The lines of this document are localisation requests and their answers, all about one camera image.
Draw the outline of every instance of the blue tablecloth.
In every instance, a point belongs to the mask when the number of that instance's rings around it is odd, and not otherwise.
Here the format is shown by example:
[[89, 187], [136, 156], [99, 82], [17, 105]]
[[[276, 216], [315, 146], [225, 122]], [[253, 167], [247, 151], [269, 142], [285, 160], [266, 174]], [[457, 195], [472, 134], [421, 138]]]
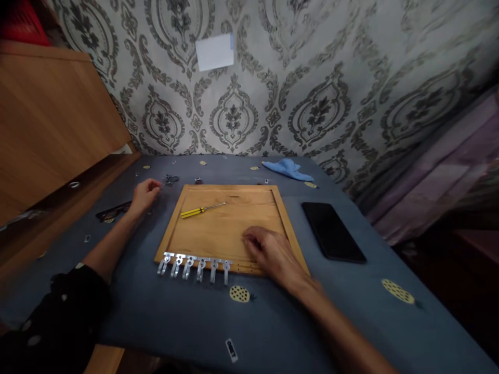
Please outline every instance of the blue tablecloth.
[[[166, 174], [180, 181], [164, 187], [154, 212], [146, 215], [114, 274], [114, 309], [104, 324], [104, 344], [139, 348], [152, 354], [186, 360], [203, 367], [237, 373], [329, 373], [329, 350], [305, 310], [267, 278], [229, 275], [229, 287], [246, 287], [254, 302], [229, 297], [223, 276], [203, 284], [191, 276], [158, 277], [153, 258], [184, 184], [201, 178], [205, 184], [256, 184], [269, 179], [283, 197], [298, 242], [312, 276], [327, 295], [401, 373], [499, 373], [485, 352], [405, 266], [368, 224], [348, 197], [312, 160], [294, 157], [300, 171], [314, 177], [319, 189], [261, 167], [280, 157], [222, 155], [144, 156], [105, 191], [102, 198], [69, 228], [47, 255], [33, 263], [16, 281], [15, 291], [2, 300], [3, 320], [23, 322], [43, 295], [50, 277], [74, 267], [101, 240], [112, 224], [95, 214], [131, 200], [136, 184]], [[199, 161], [206, 161], [202, 166]], [[352, 233], [367, 264], [325, 259], [300, 204], [333, 205]], [[86, 235], [90, 241], [84, 243]], [[401, 302], [381, 284], [387, 278], [410, 292], [424, 307]], [[232, 339], [239, 360], [232, 363], [225, 341]]]

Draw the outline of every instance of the black smartphone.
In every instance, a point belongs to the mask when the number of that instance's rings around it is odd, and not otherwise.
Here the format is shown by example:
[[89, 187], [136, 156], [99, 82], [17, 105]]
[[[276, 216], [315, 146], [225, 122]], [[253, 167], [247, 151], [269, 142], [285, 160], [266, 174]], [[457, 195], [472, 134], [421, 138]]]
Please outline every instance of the black smartphone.
[[330, 204], [302, 203], [322, 254], [330, 260], [366, 263], [367, 259]]

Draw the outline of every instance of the screwdriver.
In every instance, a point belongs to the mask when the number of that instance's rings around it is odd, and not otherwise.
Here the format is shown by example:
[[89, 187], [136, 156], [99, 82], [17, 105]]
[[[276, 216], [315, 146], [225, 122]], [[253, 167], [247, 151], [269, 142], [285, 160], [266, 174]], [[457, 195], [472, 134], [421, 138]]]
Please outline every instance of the screwdriver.
[[182, 218], [192, 217], [192, 216], [195, 216], [196, 214], [203, 213], [205, 210], [208, 210], [208, 209], [211, 209], [211, 208], [215, 208], [217, 206], [224, 205], [224, 204], [225, 204], [225, 202], [217, 204], [217, 205], [212, 205], [212, 206], [207, 207], [207, 208], [204, 208], [204, 207], [196, 208], [196, 209], [193, 209], [193, 210], [189, 210], [189, 211], [180, 213], [180, 216]]

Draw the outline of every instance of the curtain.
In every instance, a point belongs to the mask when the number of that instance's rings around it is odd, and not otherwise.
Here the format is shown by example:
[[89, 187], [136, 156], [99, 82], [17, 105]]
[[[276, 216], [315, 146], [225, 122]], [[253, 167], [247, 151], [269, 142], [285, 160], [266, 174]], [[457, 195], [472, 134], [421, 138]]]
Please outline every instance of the curtain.
[[358, 205], [390, 245], [421, 235], [499, 156], [497, 88], [379, 178]]

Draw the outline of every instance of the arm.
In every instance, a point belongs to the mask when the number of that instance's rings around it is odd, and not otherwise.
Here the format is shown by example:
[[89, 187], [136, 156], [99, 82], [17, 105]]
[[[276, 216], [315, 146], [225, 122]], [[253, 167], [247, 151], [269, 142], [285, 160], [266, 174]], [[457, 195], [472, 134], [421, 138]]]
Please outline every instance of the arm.
[[134, 232], [142, 214], [156, 198], [160, 188], [161, 183], [151, 178], [137, 185], [128, 212], [83, 259], [82, 263], [94, 269], [103, 279], [111, 279], [125, 244]]
[[0, 372], [80, 374], [90, 360], [100, 326], [111, 308], [110, 279], [140, 216], [161, 184], [148, 179], [135, 188], [128, 212], [68, 274], [57, 274], [50, 292], [18, 331], [0, 339]]
[[297, 298], [321, 325], [342, 372], [397, 373], [331, 303], [319, 282], [305, 273], [284, 236], [253, 226], [244, 232], [243, 241], [260, 267]]

